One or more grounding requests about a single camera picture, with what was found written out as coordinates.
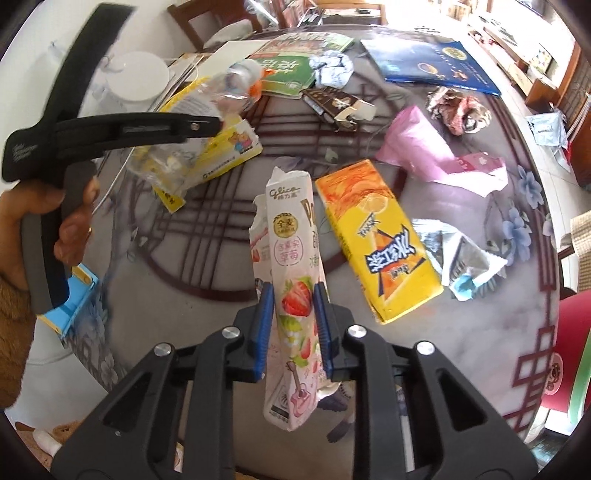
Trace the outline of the brown fuzzy sleeve forearm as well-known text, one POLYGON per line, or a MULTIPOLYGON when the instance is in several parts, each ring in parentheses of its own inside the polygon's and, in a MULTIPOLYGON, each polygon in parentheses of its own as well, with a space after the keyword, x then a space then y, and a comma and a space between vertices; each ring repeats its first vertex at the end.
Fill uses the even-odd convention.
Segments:
POLYGON ((34 339, 36 316, 30 294, 1 279, 0 407, 10 408, 21 392, 22 378, 34 339))

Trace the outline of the person's left hand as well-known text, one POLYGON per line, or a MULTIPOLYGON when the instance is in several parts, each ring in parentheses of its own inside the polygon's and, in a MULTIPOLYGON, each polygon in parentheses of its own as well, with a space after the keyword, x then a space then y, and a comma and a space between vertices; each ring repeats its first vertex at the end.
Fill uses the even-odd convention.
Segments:
POLYGON ((81 262, 90 236, 94 201, 100 184, 93 177, 82 192, 82 203, 68 216, 61 212, 65 192, 37 180, 18 183, 1 194, 1 277, 13 287, 26 291, 21 223, 30 215, 50 219, 47 238, 53 257, 67 267, 81 262))

